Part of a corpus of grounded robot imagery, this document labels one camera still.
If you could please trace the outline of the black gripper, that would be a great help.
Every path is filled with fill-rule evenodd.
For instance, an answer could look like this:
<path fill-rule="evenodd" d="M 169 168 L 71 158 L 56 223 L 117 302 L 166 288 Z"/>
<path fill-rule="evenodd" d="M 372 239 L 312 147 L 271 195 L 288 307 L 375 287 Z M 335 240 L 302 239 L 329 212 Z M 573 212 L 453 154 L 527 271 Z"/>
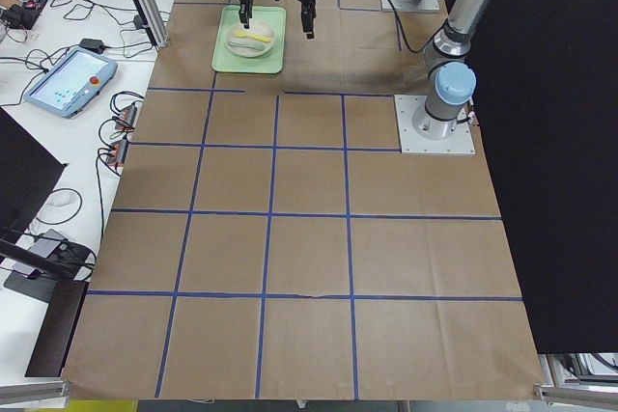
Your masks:
<path fill-rule="evenodd" d="M 316 0 L 301 0 L 301 24 L 307 40 L 315 38 L 314 21 L 316 18 Z"/>
<path fill-rule="evenodd" d="M 239 21 L 244 29 L 250 28 L 254 0 L 239 0 Z"/>

